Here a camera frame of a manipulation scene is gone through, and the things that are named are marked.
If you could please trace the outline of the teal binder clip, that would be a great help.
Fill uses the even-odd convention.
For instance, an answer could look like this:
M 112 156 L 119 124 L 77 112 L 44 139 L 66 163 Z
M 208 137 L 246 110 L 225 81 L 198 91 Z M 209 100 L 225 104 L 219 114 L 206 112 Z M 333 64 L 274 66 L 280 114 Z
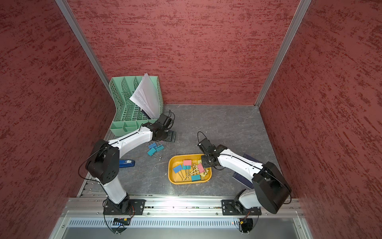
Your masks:
M 148 153 L 149 156 L 154 156 L 158 160 L 161 160 L 161 158 L 162 158 L 161 156 L 159 156 L 157 154 L 157 150 L 155 148 L 151 148 L 147 153 Z
M 186 181 L 190 177 L 190 170 L 192 169 L 192 167 L 190 165 L 182 165 L 182 169 L 184 170 L 184 173 L 185 173 L 184 180 Z
M 193 175 L 191 179 L 192 179 L 192 182 L 196 182 L 196 181 L 201 181 L 202 178 L 200 175 Z
M 155 150 L 156 150 L 157 152 L 159 152 L 159 151 L 161 151 L 161 150 L 163 150 L 163 149 L 165 149 L 165 147 L 164 147 L 163 145 L 157 145 L 157 146 L 155 147 Z

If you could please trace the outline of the pink binder clip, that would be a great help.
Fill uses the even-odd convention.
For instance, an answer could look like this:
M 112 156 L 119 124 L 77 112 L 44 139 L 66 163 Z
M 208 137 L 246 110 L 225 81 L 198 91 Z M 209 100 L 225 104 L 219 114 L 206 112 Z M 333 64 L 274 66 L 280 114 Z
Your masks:
M 200 175 L 200 174 L 204 176 L 204 173 L 205 173 L 205 169 L 203 168 L 201 163 L 192 165 L 192 171 L 190 172 L 191 176 Z
M 192 160 L 184 160 L 183 161 L 183 166 L 192 166 L 192 165 L 193 165 Z

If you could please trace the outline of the yellow binder clip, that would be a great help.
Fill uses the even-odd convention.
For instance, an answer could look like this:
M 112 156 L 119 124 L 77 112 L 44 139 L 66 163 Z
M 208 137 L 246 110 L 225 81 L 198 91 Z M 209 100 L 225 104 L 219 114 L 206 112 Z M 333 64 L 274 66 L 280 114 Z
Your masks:
M 200 176 L 202 180 L 208 180 L 210 178 L 210 171 L 205 171 L 203 173 L 200 173 Z

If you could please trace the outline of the yellow plastic storage box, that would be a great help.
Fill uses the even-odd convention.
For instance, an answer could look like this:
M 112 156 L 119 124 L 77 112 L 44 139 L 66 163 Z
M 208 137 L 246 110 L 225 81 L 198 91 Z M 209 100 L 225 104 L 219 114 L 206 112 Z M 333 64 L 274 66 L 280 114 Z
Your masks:
M 176 173 L 174 173 L 173 168 L 177 165 L 183 165 L 184 160 L 192 160 L 193 164 L 202 164 L 202 155 L 201 154 L 187 154 L 187 155 L 177 155 L 170 159 L 169 165 L 168 165 L 168 178 L 171 183 L 175 185 L 185 185 L 185 184 L 197 184 L 197 183 L 205 183 L 208 182 L 212 177 L 212 169 L 211 168 L 205 168 L 205 171 L 210 171 L 210 178 L 208 180 L 201 180 L 192 182 L 191 175 L 188 180 L 182 181 L 180 176 Z

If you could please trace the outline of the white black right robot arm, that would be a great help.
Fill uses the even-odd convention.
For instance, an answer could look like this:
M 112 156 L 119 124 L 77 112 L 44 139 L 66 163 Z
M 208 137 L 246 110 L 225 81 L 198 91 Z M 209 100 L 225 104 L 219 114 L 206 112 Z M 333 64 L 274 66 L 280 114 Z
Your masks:
M 204 153 L 203 167 L 222 166 L 252 182 L 252 189 L 242 190 L 233 200 L 236 214 L 246 215 L 251 209 L 261 207 L 276 214 L 291 195 L 291 187 L 275 164 L 248 160 L 224 145 L 213 145 L 207 138 L 199 142 L 198 147 Z

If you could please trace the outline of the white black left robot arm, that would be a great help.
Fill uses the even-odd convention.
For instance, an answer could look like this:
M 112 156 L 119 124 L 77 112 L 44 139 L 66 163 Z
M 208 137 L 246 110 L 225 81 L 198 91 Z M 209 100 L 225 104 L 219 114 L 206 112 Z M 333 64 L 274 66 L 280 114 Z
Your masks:
M 131 210 L 129 195 L 118 179 L 119 161 L 129 151 L 151 141 L 169 141 L 169 135 L 175 121 L 173 112 L 168 111 L 154 122 L 142 124 L 137 130 L 117 139 L 96 142 L 91 155 L 87 158 L 85 169 L 100 183 L 111 202 L 112 208 L 122 214 Z

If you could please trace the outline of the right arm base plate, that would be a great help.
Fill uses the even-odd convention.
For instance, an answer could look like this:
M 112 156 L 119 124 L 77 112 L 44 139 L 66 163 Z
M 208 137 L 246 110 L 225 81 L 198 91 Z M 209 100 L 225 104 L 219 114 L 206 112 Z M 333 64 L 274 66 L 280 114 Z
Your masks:
M 259 207 L 246 209 L 238 201 L 221 200 L 222 213 L 224 216 L 260 216 L 262 215 Z

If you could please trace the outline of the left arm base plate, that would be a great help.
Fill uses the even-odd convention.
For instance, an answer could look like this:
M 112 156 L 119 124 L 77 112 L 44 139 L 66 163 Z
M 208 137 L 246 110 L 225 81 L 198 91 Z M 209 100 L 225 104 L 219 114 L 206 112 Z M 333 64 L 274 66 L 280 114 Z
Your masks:
M 146 200 L 143 199 L 127 199 L 123 200 L 119 204 L 111 202 L 109 199 L 105 199 L 103 206 L 104 215 L 142 215 L 145 207 Z

